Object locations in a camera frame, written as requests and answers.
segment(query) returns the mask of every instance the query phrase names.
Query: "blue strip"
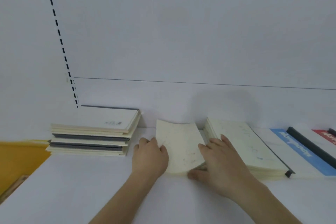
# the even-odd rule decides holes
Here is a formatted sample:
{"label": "blue strip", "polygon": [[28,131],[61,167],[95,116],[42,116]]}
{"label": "blue strip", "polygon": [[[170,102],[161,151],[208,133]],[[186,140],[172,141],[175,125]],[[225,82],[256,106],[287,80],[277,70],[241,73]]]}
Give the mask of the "blue strip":
{"label": "blue strip", "polygon": [[315,153],[313,153],[301,143],[296,141],[296,139],[288,134],[284,129],[271,128],[271,131],[322,174],[324,174],[325,176],[336,176],[336,169],[331,167],[328,163],[324,162],[321,158],[319,158]]}

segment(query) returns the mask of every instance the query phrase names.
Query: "person's right hand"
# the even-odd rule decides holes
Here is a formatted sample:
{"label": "person's right hand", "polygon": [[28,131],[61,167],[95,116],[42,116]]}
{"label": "person's right hand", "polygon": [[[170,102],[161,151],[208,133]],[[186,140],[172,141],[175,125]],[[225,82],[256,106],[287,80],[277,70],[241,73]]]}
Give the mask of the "person's right hand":
{"label": "person's right hand", "polygon": [[210,138],[207,146],[198,145],[207,164],[207,171],[191,170],[188,178],[200,181],[222,196],[234,201],[244,196],[248,189],[261,184],[250,173],[245,163],[228,138],[221,135],[221,140]]}

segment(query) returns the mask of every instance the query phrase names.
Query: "yellow floor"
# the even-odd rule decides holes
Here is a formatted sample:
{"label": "yellow floor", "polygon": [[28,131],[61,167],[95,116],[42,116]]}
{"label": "yellow floor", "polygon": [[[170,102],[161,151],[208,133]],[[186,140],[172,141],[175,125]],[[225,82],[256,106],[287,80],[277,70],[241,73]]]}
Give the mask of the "yellow floor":
{"label": "yellow floor", "polygon": [[31,175],[50,153],[48,144],[0,142],[0,195],[21,175]]}

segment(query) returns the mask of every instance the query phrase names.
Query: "stack of paper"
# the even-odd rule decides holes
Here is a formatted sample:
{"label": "stack of paper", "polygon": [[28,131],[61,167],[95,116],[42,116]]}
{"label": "stack of paper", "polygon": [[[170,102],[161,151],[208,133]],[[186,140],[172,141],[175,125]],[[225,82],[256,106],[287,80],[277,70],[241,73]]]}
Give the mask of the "stack of paper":
{"label": "stack of paper", "polygon": [[140,120],[135,109],[81,106],[71,124],[52,124],[52,154],[125,156]]}
{"label": "stack of paper", "polygon": [[245,123],[208,118],[204,133],[207,138],[226,136],[251,173],[259,180],[285,177],[289,168],[263,143]]}

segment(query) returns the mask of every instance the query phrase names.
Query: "black slide binder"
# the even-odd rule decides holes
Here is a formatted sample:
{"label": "black slide binder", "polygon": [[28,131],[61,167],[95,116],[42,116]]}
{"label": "black slide binder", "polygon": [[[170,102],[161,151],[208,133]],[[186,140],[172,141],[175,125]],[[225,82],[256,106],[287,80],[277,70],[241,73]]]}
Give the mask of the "black slide binder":
{"label": "black slide binder", "polygon": [[287,133],[290,134],[292,137],[298,140],[301,144],[303,144],[305,147],[307,147],[309,150],[311,150],[313,153],[315,153],[317,156],[319,156],[321,159],[323,159],[325,162],[327,162],[329,165],[331,165],[333,168],[336,169],[336,159],[333,156],[331,156],[329,153],[325,152],[320,147],[318,147],[316,144],[311,142],[308,138],[301,135],[293,127],[289,127],[287,129]]}
{"label": "black slide binder", "polygon": [[328,133],[332,134],[333,136],[336,136],[336,131],[332,128],[328,129]]}

